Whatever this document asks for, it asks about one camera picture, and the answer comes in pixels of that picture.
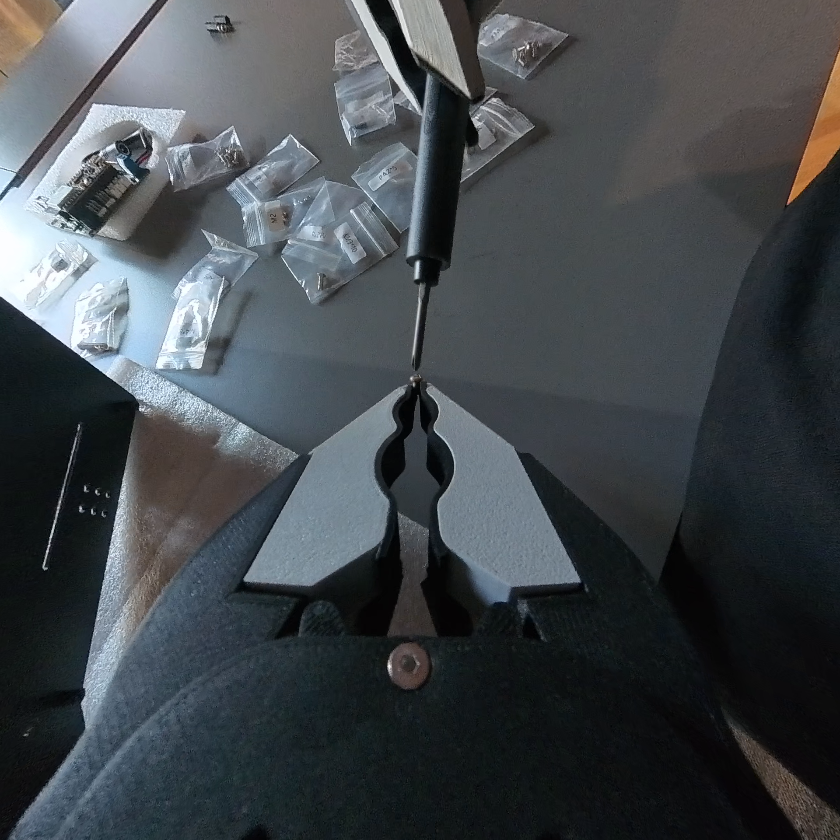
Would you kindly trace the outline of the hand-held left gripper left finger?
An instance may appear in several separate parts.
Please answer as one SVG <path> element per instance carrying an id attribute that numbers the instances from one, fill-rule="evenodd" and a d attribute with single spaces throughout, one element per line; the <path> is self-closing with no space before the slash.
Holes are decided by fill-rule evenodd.
<path id="1" fill-rule="evenodd" d="M 272 592 L 376 592 L 396 535 L 386 450 L 411 430 L 415 391 L 404 385 L 309 454 L 243 583 Z"/>

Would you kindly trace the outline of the dark grey desk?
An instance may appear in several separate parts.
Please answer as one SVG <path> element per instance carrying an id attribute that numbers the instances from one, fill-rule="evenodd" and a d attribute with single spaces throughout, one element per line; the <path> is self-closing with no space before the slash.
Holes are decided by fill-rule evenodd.
<path id="1" fill-rule="evenodd" d="M 489 85 L 533 121 L 461 197 L 453 261 L 433 291 L 423 374 L 536 455 L 654 573 L 742 274 L 791 192 L 838 50 L 838 2 L 505 2 L 571 35 L 530 80 Z M 231 18 L 231 35 L 205 22 Z M 350 182 L 399 140 L 351 147 L 333 92 L 344 2 L 165 2 L 91 102 L 233 124 L 258 154 L 294 134 L 318 174 Z M 152 366 L 175 283 L 243 241 L 224 189 L 167 186 L 129 241 L 86 243 L 130 283 L 122 352 Z M 170 374 L 298 452 L 410 373 L 416 289 L 404 250 L 312 305 L 278 256 L 232 294 L 214 374 Z"/>

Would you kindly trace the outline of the white foam sheet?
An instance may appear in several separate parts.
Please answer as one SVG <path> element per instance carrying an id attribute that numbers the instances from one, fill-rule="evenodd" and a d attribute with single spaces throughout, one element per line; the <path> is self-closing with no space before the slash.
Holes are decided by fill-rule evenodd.
<path id="1" fill-rule="evenodd" d="M 182 686 L 196 669 L 162 641 L 154 598 L 225 523 L 297 457 L 194 394 L 125 358 L 108 375 L 139 402 L 81 702 L 92 723 L 142 623 L 140 687 Z"/>

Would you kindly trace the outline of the blue hobby robot arm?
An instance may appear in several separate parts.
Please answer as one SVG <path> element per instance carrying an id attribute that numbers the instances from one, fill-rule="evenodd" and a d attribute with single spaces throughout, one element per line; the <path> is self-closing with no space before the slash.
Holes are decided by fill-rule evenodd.
<path id="1" fill-rule="evenodd" d="M 84 729 L 134 397 L 1 300 L 1 837 Z"/>

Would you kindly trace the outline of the white foam block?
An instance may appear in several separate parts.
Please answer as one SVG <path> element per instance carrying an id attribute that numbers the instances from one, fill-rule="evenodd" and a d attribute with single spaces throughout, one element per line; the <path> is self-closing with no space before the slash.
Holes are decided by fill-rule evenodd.
<path id="1" fill-rule="evenodd" d="M 56 161 L 29 191 L 24 209 L 47 224 L 44 201 L 75 174 L 82 158 L 138 128 L 151 135 L 150 174 L 132 189 L 98 234 L 118 241 L 129 239 L 170 181 L 165 153 L 169 147 L 186 142 L 190 128 L 183 110 L 93 104 L 78 130 L 60 147 Z"/>

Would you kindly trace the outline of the black control circuit board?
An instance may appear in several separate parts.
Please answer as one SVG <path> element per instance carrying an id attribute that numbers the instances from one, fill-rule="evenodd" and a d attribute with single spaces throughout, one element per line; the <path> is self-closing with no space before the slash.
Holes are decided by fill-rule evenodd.
<path id="1" fill-rule="evenodd" d="M 35 190 L 27 210 L 68 233 L 124 241 L 128 229 L 117 216 L 150 176 L 153 152 L 153 133 L 138 123 L 85 155 L 57 185 Z"/>

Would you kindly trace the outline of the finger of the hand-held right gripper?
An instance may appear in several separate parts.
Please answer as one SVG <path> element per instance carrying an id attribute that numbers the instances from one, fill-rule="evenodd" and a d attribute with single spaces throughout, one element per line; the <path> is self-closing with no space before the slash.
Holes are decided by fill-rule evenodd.
<path id="1" fill-rule="evenodd" d="M 347 1 L 347 8 L 378 60 L 416 112 L 424 111 L 424 70 L 410 50 L 389 1 Z"/>
<path id="2" fill-rule="evenodd" d="M 480 16 L 467 1 L 392 1 L 417 63 L 469 102 L 485 93 L 478 57 Z"/>

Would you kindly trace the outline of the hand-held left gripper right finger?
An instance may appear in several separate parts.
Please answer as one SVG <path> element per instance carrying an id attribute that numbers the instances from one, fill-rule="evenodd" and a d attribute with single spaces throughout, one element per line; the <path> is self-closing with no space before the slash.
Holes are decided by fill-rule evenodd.
<path id="1" fill-rule="evenodd" d="M 428 453 L 440 463 L 432 537 L 444 592 L 495 604 L 580 590 L 519 452 L 437 387 L 421 393 Z"/>

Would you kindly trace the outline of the scattered clear screw bags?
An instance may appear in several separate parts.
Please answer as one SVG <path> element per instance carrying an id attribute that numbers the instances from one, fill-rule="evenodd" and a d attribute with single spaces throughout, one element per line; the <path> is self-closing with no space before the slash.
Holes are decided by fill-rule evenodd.
<path id="1" fill-rule="evenodd" d="M 541 22 L 493 14 L 479 29 L 478 57 L 521 79 L 530 78 L 569 35 Z M 393 89 L 405 109 L 419 114 L 378 60 L 359 29 L 337 38 L 333 69 L 339 117 L 352 145 L 363 136 L 395 123 Z M 501 152 L 502 134 L 518 138 L 533 127 L 487 92 L 470 106 L 477 143 L 465 152 L 461 181 Z M 404 143 L 393 143 L 353 174 L 356 186 L 319 178 L 299 184 L 319 158 L 292 134 L 249 165 L 237 130 L 230 126 L 205 142 L 168 148 L 164 161 L 175 192 L 237 176 L 226 190 L 241 209 L 246 247 L 204 232 L 211 250 L 189 269 L 174 292 L 174 310 L 154 367 L 159 371 L 199 371 L 207 361 L 217 311 L 235 283 L 259 254 L 279 253 L 310 303 L 320 303 L 353 278 L 390 255 L 397 246 L 374 210 L 401 234 L 409 227 L 417 157 Z M 59 245 L 16 287 L 24 307 L 36 311 L 63 297 L 66 288 L 88 268 L 90 256 L 78 243 Z M 119 350 L 129 310 L 124 277 L 100 282 L 76 303 L 71 345 L 83 358 Z"/>

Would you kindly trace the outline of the black screwdriver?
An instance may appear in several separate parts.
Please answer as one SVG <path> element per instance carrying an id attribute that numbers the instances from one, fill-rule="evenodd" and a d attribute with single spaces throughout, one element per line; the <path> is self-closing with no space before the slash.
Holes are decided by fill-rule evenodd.
<path id="1" fill-rule="evenodd" d="M 427 74 L 406 262 L 417 285 L 411 365 L 421 368 L 432 289 L 450 266 L 466 149 L 477 143 L 469 101 Z"/>

